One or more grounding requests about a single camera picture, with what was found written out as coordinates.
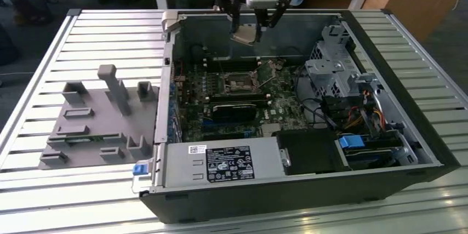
barcode sticker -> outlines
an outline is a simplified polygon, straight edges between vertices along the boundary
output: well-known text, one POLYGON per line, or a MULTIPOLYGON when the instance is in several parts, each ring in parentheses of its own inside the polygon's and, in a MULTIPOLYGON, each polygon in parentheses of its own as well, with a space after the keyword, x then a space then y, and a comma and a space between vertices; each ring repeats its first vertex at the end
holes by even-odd
POLYGON ((205 153, 206 145, 190 145, 187 146, 187 153, 205 153))

slotted metal platform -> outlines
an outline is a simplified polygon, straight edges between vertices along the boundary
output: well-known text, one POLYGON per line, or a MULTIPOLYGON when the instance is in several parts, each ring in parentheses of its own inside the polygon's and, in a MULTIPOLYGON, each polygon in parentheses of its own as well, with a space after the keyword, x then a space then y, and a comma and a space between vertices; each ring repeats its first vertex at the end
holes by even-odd
MULTIPOLYGON (((458 233, 468 228, 466 96, 391 15, 353 14, 459 161, 458 170, 383 201, 197 224, 159 223, 131 193, 131 164, 35 168, 66 81, 103 88, 97 67, 114 64, 126 87, 141 80, 159 83, 162 11, 82 10, 65 18, 0 134, 0 233, 458 233)), ((371 71, 365 56, 358 57, 371 71)), ((147 184, 139 181, 134 188, 147 184)))

motherboard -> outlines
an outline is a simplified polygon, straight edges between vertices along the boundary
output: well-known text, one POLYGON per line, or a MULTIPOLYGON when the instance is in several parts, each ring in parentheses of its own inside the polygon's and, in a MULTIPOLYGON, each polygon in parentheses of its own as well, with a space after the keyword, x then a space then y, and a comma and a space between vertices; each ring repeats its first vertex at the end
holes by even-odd
POLYGON ((267 137, 307 127, 293 91, 298 67, 283 59, 203 59, 178 72, 182 142, 267 137))

power supply label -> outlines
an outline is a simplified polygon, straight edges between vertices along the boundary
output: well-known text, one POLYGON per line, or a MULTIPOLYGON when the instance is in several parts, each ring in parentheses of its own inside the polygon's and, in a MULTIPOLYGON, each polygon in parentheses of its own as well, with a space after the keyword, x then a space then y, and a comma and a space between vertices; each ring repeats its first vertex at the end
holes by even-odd
POLYGON ((249 146, 206 149, 205 155, 210 183, 254 179, 249 146))

blue latch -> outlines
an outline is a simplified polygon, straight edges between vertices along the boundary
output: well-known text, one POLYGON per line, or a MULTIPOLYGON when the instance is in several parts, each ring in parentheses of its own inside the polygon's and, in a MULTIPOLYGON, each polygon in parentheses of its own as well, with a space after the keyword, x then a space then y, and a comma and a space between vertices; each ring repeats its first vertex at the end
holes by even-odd
POLYGON ((147 174, 147 164, 135 164, 133 166, 133 175, 146 175, 147 174))
POLYGON ((341 148, 358 148, 363 147, 362 138, 359 135, 345 135, 338 139, 338 144, 341 148))

